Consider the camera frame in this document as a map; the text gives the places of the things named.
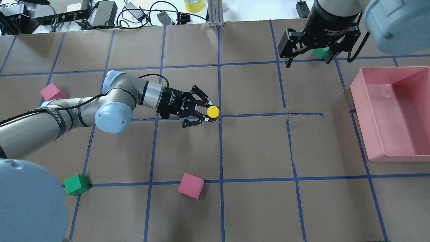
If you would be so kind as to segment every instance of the pink plastic container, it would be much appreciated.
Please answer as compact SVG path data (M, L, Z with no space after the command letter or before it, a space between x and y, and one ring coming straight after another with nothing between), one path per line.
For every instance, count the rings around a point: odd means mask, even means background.
M363 67L351 91L370 161L430 161L430 67Z

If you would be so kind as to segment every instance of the metal bracket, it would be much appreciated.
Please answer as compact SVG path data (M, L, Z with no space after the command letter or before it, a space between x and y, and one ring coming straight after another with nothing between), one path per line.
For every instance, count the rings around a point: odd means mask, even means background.
M209 26L224 26L222 0L208 0Z

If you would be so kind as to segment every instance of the yellow ball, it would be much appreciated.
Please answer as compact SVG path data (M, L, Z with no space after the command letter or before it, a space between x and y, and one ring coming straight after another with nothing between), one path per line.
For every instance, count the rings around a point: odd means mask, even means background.
M210 106L208 108L208 116L211 118L217 118L219 116L219 108L217 106Z

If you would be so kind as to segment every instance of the yellow tape roll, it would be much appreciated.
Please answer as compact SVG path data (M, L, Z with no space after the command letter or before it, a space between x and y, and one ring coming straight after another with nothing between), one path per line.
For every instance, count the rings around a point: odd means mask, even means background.
M205 6L203 0L184 0L185 9L189 12L200 12Z

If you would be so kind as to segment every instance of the blue joint cap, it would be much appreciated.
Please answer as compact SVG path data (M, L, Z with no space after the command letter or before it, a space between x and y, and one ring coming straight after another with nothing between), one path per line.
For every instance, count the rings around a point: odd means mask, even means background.
M109 88L112 86L112 83L114 82L114 80L121 74L124 74L124 72L113 71L113 70L108 71L106 74L106 77L104 78L101 92L106 93L109 90Z
M101 106L95 113L95 125L103 132L121 133L129 125L132 109L122 102L110 102Z

